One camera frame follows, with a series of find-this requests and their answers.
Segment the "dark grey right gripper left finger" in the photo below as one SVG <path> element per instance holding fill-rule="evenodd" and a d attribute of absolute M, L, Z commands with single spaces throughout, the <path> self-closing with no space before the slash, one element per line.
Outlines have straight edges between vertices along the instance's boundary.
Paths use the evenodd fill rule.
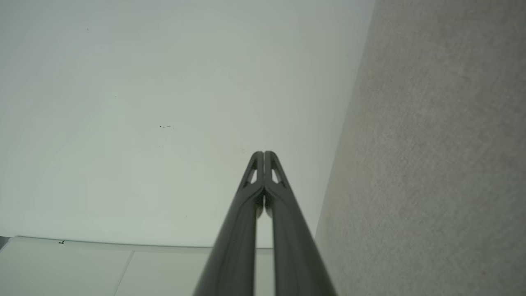
<path fill-rule="evenodd" d="M 264 206 L 264 154 L 243 174 L 193 296 L 254 296 L 257 219 Z"/>

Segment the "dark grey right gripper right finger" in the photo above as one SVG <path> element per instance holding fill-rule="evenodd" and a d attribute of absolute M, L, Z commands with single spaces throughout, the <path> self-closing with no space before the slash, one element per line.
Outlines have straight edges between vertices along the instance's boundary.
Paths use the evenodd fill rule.
<path fill-rule="evenodd" d="M 265 152 L 265 209 L 272 219 L 276 296 L 337 296 L 278 156 Z"/>

